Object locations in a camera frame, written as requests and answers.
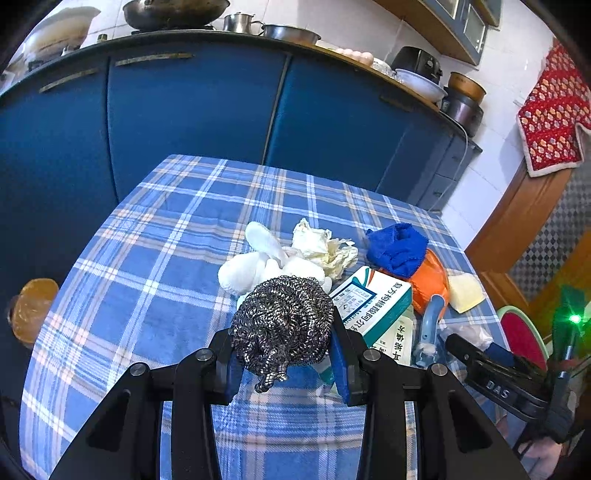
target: metal bowl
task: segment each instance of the metal bowl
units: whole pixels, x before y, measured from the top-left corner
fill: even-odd
[[[125,21],[141,31],[199,28],[222,16],[228,0],[132,0]]]
[[[447,92],[436,83],[409,70],[396,69],[396,80],[433,103],[447,95]]]
[[[458,72],[452,72],[447,86],[456,90],[474,100],[478,105],[486,95],[486,90],[478,85],[474,80]]]
[[[321,36],[318,33],[289,25],[265,24],[261,27],[261,35],[263,37],[304,45],[316,45],[316,42],[321,40]]]

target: blue plastic handle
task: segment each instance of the blue plastic handle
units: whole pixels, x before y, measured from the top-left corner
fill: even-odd
[[[423,320],[421,321],[421,333],[418,343],[432,343],[435,345],[437,322],[444,308],[445,299],[441,295],[435,294],[431,296],[431,300],[429,300]],[[427,355],[419,352],[416,356],[415,363],[419,367],[427,368],[429,365],[435,363],[435,355]]]

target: plastic bag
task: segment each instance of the plastic bag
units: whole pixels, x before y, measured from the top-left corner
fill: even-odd
[[[450,324],[445,327],[439,335],[445,342],[447,337],[452,333],[457,333],[464,340],[468,340],[472,345],[484,351],[490,347],[492,343],[491,334],[488,333],[481,325],[467,325],[465,323]]]

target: white bowl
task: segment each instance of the white bowl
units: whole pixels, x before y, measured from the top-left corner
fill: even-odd
[[[100,10],[94,7],[65,8],[41,20],[24,41],[25,64],[51,59],[64,47],[80,47],[98,14]]]
[[[427,80],[418,73],[396,69],[396,79],[412,91],[433,103],[437,103],[447,95],[447,92],[439,85],[433,83],[431,80]]]

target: table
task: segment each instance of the table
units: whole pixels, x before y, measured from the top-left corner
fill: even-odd
[[[267,225],[284,244],[302,217],[334,236],[352,238],[365,259],[365,231],[409,222],[429,238],[447,268],[473,272],[431,213],[341,182],[215,158],[164,160],[110,215],[76,261],[33,350],[22,395],[23,464],[48,478],[91,412],[133,362],[177,363],[230,325],[236,298],[219,288],[217,271],[248,251],[244,228]],[[506,346],[487,300],[441,321],[484,325]],[[450,364],[462,374],[460,364]],[[311,367],[265,394],[245,371],[229,407],[213,407],[225,479],[353,479],[365,409],[321,395]],[[477,398],[487,414],[494,405]],[[161,476],[170,478],[171,406],[163,416]],[[414,416],[407,409],[409,478],[416,477]]]

